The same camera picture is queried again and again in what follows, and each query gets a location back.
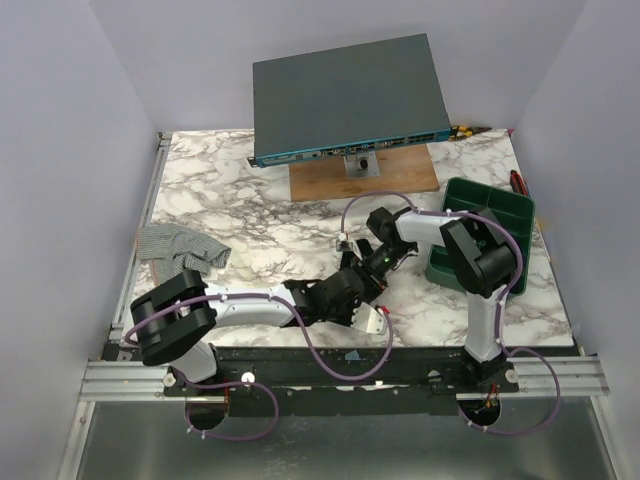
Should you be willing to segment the brown plywood board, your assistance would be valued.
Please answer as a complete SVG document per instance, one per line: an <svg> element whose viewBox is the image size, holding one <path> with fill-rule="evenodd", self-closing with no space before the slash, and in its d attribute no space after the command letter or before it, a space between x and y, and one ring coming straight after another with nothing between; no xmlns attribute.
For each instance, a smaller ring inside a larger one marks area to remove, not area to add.
<svg viewBox="0 0 640 480"><path fill-rule="evenodd" d="M440 183L425 144L386 149L344 159L327 157L289 166L294 202L352 198L389 190L436 192Z"/></svg>

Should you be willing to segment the grey network switch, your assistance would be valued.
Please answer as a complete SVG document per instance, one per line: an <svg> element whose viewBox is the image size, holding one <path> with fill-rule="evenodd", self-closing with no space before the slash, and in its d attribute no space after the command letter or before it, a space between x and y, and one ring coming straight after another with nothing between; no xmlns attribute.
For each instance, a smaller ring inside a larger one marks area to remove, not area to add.
<svg viewBox="0 0 640 480"><path fill-rule="evenodd" d="M426 34L256 62L253 167L441 142L451 123Z"/></svg>

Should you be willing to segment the green divided plastic tray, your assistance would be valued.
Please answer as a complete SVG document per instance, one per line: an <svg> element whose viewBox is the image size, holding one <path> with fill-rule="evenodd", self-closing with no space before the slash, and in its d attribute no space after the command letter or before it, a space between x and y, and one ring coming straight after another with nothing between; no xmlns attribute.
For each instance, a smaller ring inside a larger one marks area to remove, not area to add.
<svg viewBox="0 0 640 480"><path fill-rule="evenodd" d="M523 256L523 272L509 293L509 297L522 296L527 288L527 276L533 239L535 203L527 196L481 184L462 177L447 183L441 209L452 211L488 207L498 222L518 243ZM462 292L455 278L452 264L443 247L432 246L425 270L425 278L441 287Z"/></svg>

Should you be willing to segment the grey striped underwear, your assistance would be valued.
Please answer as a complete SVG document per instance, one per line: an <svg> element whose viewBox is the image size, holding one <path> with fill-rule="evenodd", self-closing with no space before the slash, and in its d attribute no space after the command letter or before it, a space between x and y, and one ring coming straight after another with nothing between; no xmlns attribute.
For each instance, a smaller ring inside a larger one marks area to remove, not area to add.
<svg viewBox="0 0 640 480"><path fill-rule="evenodd" d="M186 270L207 276L213 269L225 268L231 248L204 233L164 223L138 230L136 254L159 285Z"/></svg>

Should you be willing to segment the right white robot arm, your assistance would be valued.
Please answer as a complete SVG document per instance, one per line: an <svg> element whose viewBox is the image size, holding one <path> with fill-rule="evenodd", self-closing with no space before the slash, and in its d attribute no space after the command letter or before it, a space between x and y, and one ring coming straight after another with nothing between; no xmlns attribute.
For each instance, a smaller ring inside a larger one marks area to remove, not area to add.
<svg viewBox="0 0 640 480"><path fill-rule="evenodd" d="M385 276L420 243L446 250L468 305L461 382L474 392L493 384L495 367L505 354L506 299L523 271L522 253L514 238L485 207L459 212L408 207L395 214L379 208L369 214L366 225L381 247L366 256L363 264L379 276Z"/></svg>

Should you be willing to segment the grey metal stand bracket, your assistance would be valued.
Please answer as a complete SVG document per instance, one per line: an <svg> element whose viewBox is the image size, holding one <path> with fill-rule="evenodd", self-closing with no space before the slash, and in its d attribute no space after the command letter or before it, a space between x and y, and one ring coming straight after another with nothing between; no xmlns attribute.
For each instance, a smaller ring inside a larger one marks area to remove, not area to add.
<svg viewBox="0 0 640 480"><path fill-rule="evenodd" d="M374 178L380 176L375 152L366 152L343 157L346 176L350 180Z"/></svg>

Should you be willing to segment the black underwear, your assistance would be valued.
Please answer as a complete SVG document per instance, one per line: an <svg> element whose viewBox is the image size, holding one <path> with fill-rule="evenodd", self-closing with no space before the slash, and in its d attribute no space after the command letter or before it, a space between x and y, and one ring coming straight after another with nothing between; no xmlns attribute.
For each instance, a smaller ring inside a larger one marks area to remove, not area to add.
<svg viewBox="0 0 640 480"><path fill-rule="evenodd" d="M345 272L350 284L358 292L358 298L363 303L370 303L380 297L388 287L384 272L370 266L364 260L343 260L340 272Z"/></svg>

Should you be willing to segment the blue tape piece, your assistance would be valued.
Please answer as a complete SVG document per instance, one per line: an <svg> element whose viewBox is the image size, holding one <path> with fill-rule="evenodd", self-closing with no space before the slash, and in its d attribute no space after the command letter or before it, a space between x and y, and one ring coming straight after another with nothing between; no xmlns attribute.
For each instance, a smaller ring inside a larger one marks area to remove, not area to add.
<svg viewBox="0 0 640 480"><path fill-rule="evenodd" d="M356 350L350 351L345 355L347 361L360 361L361 357Z"/></svg>

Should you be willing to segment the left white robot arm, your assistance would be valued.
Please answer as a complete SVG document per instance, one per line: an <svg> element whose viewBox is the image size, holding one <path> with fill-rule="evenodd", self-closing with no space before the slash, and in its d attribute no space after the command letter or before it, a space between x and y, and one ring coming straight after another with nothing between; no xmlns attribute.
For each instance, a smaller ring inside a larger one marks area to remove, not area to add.
<svg viewBox="0 0 640 480"><path fill-rule="evenodd" d="M386 321L363 297L364 284L345 270L326 280L287 280L269 288L206 284L185 270L138 297L130 306L142 363L171 364L201 395L222 380L204 336L216 327L261 324L278 328L332 322L383 334Z"/></svg>

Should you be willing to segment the red black utility knife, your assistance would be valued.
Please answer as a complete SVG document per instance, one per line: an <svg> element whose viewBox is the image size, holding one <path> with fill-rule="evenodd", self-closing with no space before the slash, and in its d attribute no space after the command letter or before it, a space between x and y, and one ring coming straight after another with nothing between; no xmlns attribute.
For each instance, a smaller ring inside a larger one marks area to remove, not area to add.
<svg viewBox="0 0 640 480"><path fill-rule="evenodd" d="M514 193L517 193L519 195L523 195L526 197L530 196L526 182L524 181L523 177L518 171L516 170L510 171L509 182Z"/></svg>

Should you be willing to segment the aluminium frame rail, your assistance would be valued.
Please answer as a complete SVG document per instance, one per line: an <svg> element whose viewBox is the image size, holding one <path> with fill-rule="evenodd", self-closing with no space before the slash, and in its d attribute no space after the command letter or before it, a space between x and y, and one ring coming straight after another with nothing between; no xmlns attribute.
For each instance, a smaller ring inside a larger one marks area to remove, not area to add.
<svg viewBox="0 0 640 480"><path fill-rule="evenodd" d="M158 149L153 165L151 180L145 195L137 229L147 225L152 217L156 196L161 185L162 174L166 165L173 134L171 132L159 132L158 137ZM126 317L126 301L133 292L139 265L140 261L136 256L136 247L133 246L127 263L123 284L117 296L117 303L109 329L103 335L105 343L100 348L98 357L101 357L106 347L111 347L112 345L115 345L116 352L119 352L120 335L124 328ZM70 433L58 470L57 479L77 478L80 472L84 449L91 430L95 408L95 401L82 400L81 398L78 398Z"/></svg>

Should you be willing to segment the black metal base rail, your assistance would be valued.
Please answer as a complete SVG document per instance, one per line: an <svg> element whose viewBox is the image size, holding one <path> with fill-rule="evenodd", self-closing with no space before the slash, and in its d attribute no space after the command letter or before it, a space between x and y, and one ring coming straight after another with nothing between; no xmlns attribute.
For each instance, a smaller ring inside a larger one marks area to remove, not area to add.
<svg viewBox="0 0 640 480"><path fill-rule="evenodd" d="M353 350L360 361L345 359ZM216 376L198 387L177 379L165 395L231 417L448 416L461 398L519 390L512 362L478 372L460 347L221 347L217 360Z"/></svg>

